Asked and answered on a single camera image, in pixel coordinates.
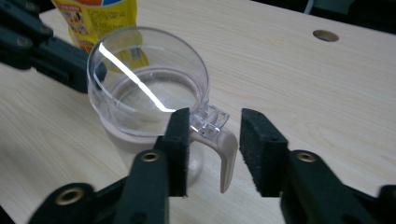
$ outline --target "wooden table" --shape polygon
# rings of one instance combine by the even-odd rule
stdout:
[[[42,19],[68,39],[57,11]],[[139,0],[137,23],[196,48],[211,101],[237,136],[241,108],[259,110],[290,149],[319,154],[345,184],[370,195],[396,184],[396,36],[247,0]],[[62,185],[102,189],[127,175],[87,95],[36,71],[0,69],[0,204],[17,223]],[[190,197],[170,199],[171,223],[284,222],[279,199],[260,197],[239,153],[225,194],[219,165],[206,151]]]

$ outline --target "cup rim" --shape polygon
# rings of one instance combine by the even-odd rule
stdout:
[[[96,88],[94,88],[94,89],[100,89],[100,91],[104,92],[106,97],[108,98],[108,100],[110,100],[112,102],[115,102],[117,105],[121,105],[124,108],[128,108],[128,110],[130,110],[130,111],[134,111],[134,109],[132,107],[130,107],[130,106],[126,105],[125,103],[123,103],[122,101],[118,100],[116,96],[114,96],[111,92],[109,92],[107,90],[107,88],[101,83],[101,81],[99,81],[98,78],[95,78],[94,72],[93,72],[94,70],[92,71],[92,69],[91,69],[92,60],[93,60],[93,54],[98,51],[98,49],[100,47],[100,43],[103,43],[103,42],[107,41],[108,39],[110,39],[113,36],[116,36],[118,34],[122,34],[122,33],[125,33],[125,32],[131,32],[131,31],[134,31],[134,30],[136,30],[136,31],[146,30],[146,31],[154,32],[154,33],[160,33],[160,34],[163,34],[163,35],[168,35],[168,36],[176,39],[180,43],[184,44],[186,47],[188,47],[193,52],[193,54],[197,57],[197,59],[201,62],[201,65],[205,69],[205,76],[206,76],[206,90],[205,90],[205,92],[203,92],[203,94],[201,96],[200,104],[198,104],[198,106],[196,108],[194,108],[195,109],[194,111],[199,110],[200,107],[202,107],[204,104],[206,104],[207,96],[209,94],[210,79],[209,79],[209,75],[207,73],[207,68],[206,68],[205,62],[202,59],[202,57],[198,54],[198,52],[189,43],[187,43],[185,40],[183,40],[182,38],[178,37],[177,35],[173,35],[172,33],[166,32],[164,30],[153,28],[153,27],[147,27],[147,26],[128,26],[128,27],[123,27],[123,28],[117,29],[117,30],[115,30],[113,32],[110,32],[109,34],[107,34],[103,38],[101,38],[95,44],[95,46],[92,48],[92,50],[91,50],[91,52],[90,52],[90,54],[88,56],[88,60],[87,60],[88,83],[87,83],[87,85],[95,85]],[[97,108],[95,108],[95,110],[102,117],[100,111],[98,111]],[[157,133],[140,132],[138,130],[134,130],[134,129],[130,129],[130,128],[124,127],[124,126],[122,126],[119,123],[113,124],[113,125],[115,125],[115,127],[117,127],[117,129],[119,129],[123,133],[128,133],[128,134],[133,134],[133,135],[138,135],[138,136],[145,136],[145,137],[152,137],[152,136],[160,135],[160,134],[157,134]]]

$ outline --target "clear plastic cup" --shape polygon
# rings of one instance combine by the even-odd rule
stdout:
[[[172,112],[188,107],[194,142],[189,184],[203,167],[199,142],[219,153],[220,190],[228,188],[238,144],[222,127],[229,115],[209,103],[205,64],[189,44],[153,28],[123,28],[93,48],[87,69],[91,103],[127,167],[164,134]]]

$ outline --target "brass screw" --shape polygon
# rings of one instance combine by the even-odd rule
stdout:
[[[55,202],[59,205],[68,205],[78,202],[82,196],[84,196],[84,190],[81,188],[66,189],[56,197]]]
[[[145,155],[142,156],[142,161],[156,161],[160,158],[160,155],[157,153],[146,153]]]
[[[300,161],[306,161],[306,162],[314,162],[317,160],[312,154],[306,153],[306,152],[300,152],[297,154],[297,158]]]

